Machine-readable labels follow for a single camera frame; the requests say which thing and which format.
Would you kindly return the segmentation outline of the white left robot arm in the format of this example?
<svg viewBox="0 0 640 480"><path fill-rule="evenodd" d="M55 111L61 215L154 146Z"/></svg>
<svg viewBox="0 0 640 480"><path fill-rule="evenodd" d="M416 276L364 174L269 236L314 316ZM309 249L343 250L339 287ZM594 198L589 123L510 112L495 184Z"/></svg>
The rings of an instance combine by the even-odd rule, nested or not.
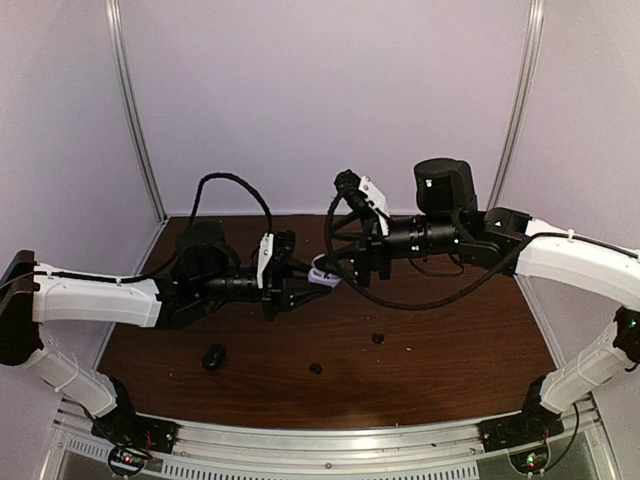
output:
<svg viewBox="0 0 640 480"><path fill-rule="evenodd" d="M133 444L144 424L126 388L43 340L41 325L80 320L177 331L232 302L259 303L272 320L330 294L340 282L293 258L295 245L292 231L268 232L256 262L244 266L220 224L196 223L177 237L168 274L140 277L57 270L21 250L1 279L1 363L36 369L47 384L103 420L121 443Z"/></svg>

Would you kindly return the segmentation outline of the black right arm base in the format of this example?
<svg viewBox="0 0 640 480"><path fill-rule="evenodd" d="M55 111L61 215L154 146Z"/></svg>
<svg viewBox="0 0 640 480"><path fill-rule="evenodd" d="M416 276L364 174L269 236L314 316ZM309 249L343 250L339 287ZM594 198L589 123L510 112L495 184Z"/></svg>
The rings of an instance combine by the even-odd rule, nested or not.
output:
<svg viewBox="0 0 640 480"><path fill-rule="evenodd" d="M530 384L519 413L484 420L478 424L485 452L540 442L564 432L561 414L551 412L541 404L543 380L543 377L539 377Z"/></svg>

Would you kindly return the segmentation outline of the lilac earbud charging case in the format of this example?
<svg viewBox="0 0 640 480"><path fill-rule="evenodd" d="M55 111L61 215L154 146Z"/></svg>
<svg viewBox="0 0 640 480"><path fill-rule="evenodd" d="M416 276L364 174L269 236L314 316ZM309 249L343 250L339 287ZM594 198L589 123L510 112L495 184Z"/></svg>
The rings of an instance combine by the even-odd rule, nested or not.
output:
<svg viewBox="0 0 640 480"><path fill-rule="evenodd" d="M341 282L339 275L330 273L326 266L326 256L324 254L317 255L311 262L311 268L307 274L310 283L335 288Z"/></svg>

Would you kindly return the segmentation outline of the black oval charging case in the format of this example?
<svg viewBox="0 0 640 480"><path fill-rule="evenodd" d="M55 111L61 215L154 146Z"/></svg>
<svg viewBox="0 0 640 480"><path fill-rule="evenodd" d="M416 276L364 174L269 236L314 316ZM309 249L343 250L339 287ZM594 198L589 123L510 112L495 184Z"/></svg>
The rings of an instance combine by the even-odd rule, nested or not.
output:
<svg viewBox="0 0 640 480"><path fill-rule="evenodd" d="M226 355L227 350L224 345L211 345L202 358L203 368L206 371L215 371L219 369L223 365Z"/></svg>

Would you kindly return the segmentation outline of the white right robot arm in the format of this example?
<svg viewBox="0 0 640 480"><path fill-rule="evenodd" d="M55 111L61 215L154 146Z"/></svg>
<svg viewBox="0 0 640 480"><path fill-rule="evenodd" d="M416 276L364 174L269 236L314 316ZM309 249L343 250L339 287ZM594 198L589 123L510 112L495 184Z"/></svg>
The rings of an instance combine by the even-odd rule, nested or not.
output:
<svg viewBox="0 0 640 480"><path fill-rule="evenodd" d="M639 254L563 230L508 208L478 207L468 162L433 158L413 168L419 214L392 218L384 194L367 176L339 173L325 220L327 255L316 260L368 300L390 309L426 311L450 305L498 274L540 278L618 303L612 323L576 358L534 382L513 419L519 440L535 440L576 400L639 364ZM368 290L395 260L448 255L484 269L470 285L422 304L388 301Z"/></svg>

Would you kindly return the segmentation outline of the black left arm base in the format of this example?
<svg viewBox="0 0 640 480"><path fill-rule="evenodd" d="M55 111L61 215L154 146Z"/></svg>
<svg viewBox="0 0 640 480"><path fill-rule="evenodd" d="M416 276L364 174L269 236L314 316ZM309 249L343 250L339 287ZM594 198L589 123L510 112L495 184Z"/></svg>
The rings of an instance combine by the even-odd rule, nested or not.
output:
<svg viewBox="0 0 640 480"><path fill-rule="evenodd" d="M116 405L103 416L89 416L93 423L92 434L129 450L171 454L178 425L138 414L124 384L113 377L109 380L115 388Z"/></svg>

